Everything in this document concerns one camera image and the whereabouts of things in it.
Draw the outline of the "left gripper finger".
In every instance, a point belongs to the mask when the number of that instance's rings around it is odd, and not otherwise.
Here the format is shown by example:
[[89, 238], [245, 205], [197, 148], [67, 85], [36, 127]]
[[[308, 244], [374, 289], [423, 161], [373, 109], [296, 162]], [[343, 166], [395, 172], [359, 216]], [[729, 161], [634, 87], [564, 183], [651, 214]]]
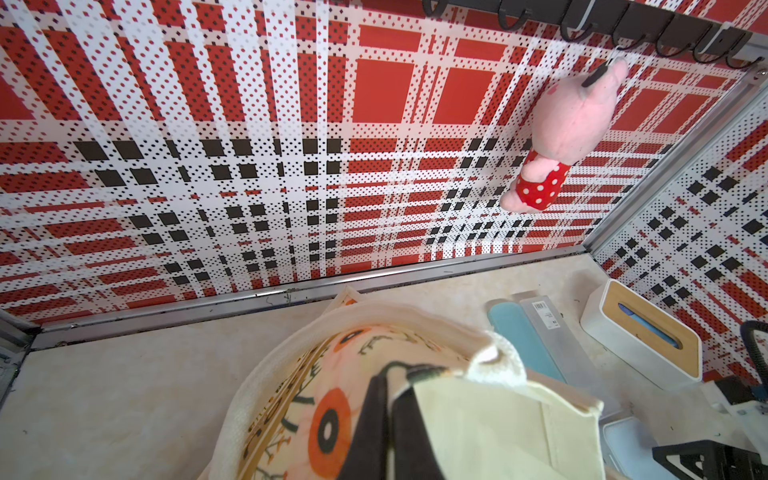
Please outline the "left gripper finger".
[[414, 389], [392, 403], [388, 382], [369, 382], [340, 479], [442, 479]]

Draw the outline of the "cream floral canvas bag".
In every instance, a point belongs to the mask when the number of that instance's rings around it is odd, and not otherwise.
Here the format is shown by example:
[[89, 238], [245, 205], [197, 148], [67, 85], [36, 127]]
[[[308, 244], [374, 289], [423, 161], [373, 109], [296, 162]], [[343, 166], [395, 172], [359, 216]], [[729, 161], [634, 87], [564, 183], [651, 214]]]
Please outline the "cream floral canvas bag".
[[202, 475], [603, 479], [602, 410], [495, 332], [340, 300], [247, 376]]

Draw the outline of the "light blue pencil case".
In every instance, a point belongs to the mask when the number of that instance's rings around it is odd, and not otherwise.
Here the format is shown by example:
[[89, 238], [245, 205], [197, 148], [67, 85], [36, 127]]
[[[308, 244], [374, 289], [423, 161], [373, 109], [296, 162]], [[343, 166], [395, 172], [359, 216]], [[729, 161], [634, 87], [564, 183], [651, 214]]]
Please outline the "light blue pencil case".
[[601, 430], [602, 452], [606, 463], [629, 479], [674, 480], [675, 476], [652, 457], [657, 442], [650, 430], [630, 416], [606, 423]]

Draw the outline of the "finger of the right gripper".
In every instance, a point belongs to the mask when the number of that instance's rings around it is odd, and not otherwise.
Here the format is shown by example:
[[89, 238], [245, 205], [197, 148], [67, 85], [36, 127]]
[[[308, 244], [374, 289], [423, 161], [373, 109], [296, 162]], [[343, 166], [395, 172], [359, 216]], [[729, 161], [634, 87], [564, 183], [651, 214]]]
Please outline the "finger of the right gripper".
[[657, 446], [653, 459], [676, 479], [767, 480], [767, 465], [748, 450], [712, 440]]

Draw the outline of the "transparent grey pencil case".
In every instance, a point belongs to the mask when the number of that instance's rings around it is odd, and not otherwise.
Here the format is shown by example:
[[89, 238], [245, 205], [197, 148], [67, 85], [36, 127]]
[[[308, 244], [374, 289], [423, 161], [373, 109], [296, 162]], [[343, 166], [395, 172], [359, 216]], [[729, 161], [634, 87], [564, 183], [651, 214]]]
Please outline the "transparent grey pencil case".
[[563, 378], [562, 382], [602, 400], [602, 419], [617, 416], [622, 411], [619, 400], [603, 382], [597, 368], [550, 298], [526, 298], [519, 304]]

